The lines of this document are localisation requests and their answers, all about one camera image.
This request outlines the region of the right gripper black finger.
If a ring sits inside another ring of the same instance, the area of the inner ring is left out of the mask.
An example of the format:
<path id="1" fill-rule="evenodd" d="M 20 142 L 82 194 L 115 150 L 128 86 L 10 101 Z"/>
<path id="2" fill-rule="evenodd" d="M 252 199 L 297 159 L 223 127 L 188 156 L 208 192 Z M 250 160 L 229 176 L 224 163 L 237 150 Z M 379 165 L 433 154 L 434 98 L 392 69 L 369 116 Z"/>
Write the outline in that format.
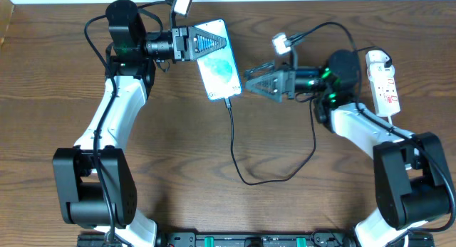
<path id="1" fill-rule="evenodd" d="M 261 64 L 257 67 L 248 69 L 244 72 L 245 78 L 257 78 L 264 74 L 267 74 L 275 69 L 275 64 L 273 61 L 269 61 L 267 63 Z"/>
<path id="2" fill-rule="evenodd" d="M 295 93 L 296 74 L 290 70 L 275 70 L 258 77 L 249 79 L 245 88 L 255 94 L 263 95 L 281 103 L 284 95 L 293 99 Z"/>

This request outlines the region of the blue Galaxy smartphone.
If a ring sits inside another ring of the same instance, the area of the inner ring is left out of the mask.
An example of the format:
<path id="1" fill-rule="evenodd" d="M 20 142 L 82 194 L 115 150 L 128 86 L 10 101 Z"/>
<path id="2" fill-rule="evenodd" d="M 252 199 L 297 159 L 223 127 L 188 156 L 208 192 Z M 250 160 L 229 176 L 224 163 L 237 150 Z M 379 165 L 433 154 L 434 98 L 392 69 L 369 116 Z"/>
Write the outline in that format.
<path id="1" fill-rule="evenodd" d="M 215 101 L 241 94 L 242 84 L 225 21 L 216 19 L 195 27 L 220 36 L 226 41 L 224 48 L 197 59 L 208 99 Z"/>

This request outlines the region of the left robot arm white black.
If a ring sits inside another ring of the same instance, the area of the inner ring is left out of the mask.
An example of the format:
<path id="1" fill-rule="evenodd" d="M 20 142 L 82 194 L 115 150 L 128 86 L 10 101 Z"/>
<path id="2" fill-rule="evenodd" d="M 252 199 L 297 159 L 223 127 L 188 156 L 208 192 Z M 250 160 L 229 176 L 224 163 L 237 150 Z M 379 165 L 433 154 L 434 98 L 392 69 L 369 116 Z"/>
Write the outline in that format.
<path id="1" fill-rule="evenodd" d="M 96 232 L 81 239 L 84 246 L 158 244 L 157 224 L 137 208 L 137 189 L 124 154 L 133 123 L 163 62 L 202 63 L 230 50 L 221 19 L 148 32 L 143 17 L 149 13 L 147 5 L 131 0 L 107 7 L 104 18 L 112 41 L 98 54 L 105 69 L 103 99 L 75 144 L 53 156 L 63 220 Z"/>

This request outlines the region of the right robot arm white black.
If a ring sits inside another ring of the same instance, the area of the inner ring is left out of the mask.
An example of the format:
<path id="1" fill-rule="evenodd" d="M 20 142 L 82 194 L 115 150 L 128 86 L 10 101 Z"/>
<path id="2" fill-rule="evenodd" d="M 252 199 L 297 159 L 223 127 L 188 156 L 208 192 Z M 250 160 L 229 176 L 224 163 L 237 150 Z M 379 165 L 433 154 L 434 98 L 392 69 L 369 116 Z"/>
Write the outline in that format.
<path id="1" fill-rule="evenodd" d="M 424 224 L 444 215 L 455 222 L 455 188 L 438 136 L 401 130 L 358 101 L 357 53 L 338 50 L 320 67 L 299 66 L 297 55 L 280 66 L 265 63 L 244 76 L 247 90 L 277 102 L 300 94 L 330 132 L 350 140 L 372 160 L 376 210 L 346 234 L 342 246 L 411 246 L 433 230 Z"/>

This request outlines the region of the white charger adapter plug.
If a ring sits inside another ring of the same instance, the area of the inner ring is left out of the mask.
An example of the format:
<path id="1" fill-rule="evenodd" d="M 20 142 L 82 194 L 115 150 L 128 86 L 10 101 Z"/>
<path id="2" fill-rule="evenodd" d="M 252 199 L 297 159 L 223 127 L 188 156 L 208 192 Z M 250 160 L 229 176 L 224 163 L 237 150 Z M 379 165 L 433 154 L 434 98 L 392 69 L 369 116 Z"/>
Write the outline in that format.
<path id="1" fill-rule="evenodd" d="M 382 63 L 385 68 L 392 66 L 392 58 L 382 50 L 371 50 L 366 54 L 366 65 L 369 67 L 374 63 Z"/>

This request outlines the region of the white power strip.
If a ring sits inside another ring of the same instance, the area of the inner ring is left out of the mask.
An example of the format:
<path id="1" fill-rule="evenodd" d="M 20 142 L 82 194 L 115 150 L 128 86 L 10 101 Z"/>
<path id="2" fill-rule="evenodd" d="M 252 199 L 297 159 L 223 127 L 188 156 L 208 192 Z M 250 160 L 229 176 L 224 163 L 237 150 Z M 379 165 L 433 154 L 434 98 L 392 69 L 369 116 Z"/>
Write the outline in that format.
<path id="1" fill-rule="evenodd" d="M 395 86 L 395 68 L 385 68 L 382 63 L 374 63 L 367 69 L 373 96 L 375 113 L 379 117 L 388 117 L 400 112 L 398 92 Z"/>

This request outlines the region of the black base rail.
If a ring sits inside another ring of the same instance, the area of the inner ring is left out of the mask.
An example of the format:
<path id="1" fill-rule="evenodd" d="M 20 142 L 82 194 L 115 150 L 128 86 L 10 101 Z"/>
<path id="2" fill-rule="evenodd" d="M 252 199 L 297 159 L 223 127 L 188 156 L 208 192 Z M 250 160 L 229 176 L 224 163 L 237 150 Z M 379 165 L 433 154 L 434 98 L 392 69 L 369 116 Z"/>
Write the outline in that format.
<path id="1" fill-rule="evenodd" d="M 394 240 L 386 246 L 434 247 L 435 242 L 430 234 L 413 234 L 407 239 Z M 80 234 L 76 242 L 77 247 L 108 246 L 103 241 L 103 235 L 94 233 Z M 198 234 L 191 232 L 160 233 L 154 243 L 140 243 L 136 245 L 133 240 L 117 240 L 112 246 L 159 246 L 159 247 L 337 247 L 361 246 L 354 236 L 347 233 L 330 233 L 329 231 L 316 231 L 310 234 L 298 235 L 261 235 L 261 234 Z"/>

